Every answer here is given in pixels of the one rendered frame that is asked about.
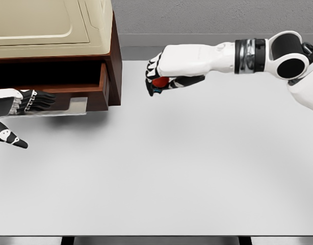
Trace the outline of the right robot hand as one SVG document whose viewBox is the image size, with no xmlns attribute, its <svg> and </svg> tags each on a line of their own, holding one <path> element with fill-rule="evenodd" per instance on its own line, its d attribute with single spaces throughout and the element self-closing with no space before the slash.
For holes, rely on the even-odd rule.
<svg viewBox="0 0 313 245">
<path fill-rule="evenodd" d="M 148 61 L 145 72 L 147 91 L 150 96 L 155 94 L 152 93 L 152 80 L 159 77 L 169 78 L 169 84 L 165 90 L 183 88 L 201 82 L 208 72 L 216 69 L 220 58 L 221 53 L 215 46 L 168 45 L 161 53 Z"/>
</svg>

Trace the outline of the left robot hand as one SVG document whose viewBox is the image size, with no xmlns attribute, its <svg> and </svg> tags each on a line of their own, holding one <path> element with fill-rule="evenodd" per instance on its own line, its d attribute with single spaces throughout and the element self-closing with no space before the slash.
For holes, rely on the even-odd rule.
<svg viewBox="0 0 313 245">
<path fill-rule="evenodd" d="M 28 112 L 44 111 L 55 102 L 56 96 L 41 90 L 0 89 L 0 117 L 20 115 Z M 6 125 L 0 122 L 0 142 L 23 149 L 28 144 L 16 136 Z"/>
</svg>

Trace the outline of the red switch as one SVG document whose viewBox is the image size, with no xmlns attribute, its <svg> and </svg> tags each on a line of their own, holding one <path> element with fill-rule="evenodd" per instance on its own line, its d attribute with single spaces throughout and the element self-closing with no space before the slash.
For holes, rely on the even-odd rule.
<svg viewBox="0 0 313 245">
<path fill-rule="evenodd" d="M 152 80 L 152 93 L 161 93 L 169 84 L 168 77 L 159 77 Z"/>
</svg>

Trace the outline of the brown wooden drawer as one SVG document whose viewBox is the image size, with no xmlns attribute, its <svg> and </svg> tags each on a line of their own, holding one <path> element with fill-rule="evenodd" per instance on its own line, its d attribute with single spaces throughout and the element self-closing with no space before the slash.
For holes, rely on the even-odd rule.
<svg viewBox="0 0 313 245">
<path fill-rule="evenodd" d="M 101 61 L 0 64 L 0 89 L 35 89 L 52 93 L 49 111 L 67 110 L 71 98 L 87 98 L 87 111 L 108 109 L 109 78 Z"/>
</svg>

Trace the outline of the brown cabinet with cream top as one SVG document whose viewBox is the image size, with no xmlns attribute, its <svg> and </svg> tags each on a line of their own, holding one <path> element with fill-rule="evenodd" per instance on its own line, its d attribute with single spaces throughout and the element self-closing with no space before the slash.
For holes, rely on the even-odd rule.
<svg viewBox="0 0 313 245">
<path fill-rule="evenodd" d="M 108 107 L 121 104 L 122 58 L 111 0 L 0 0 L 0 64 L 101 61 Z"/>
</svg>

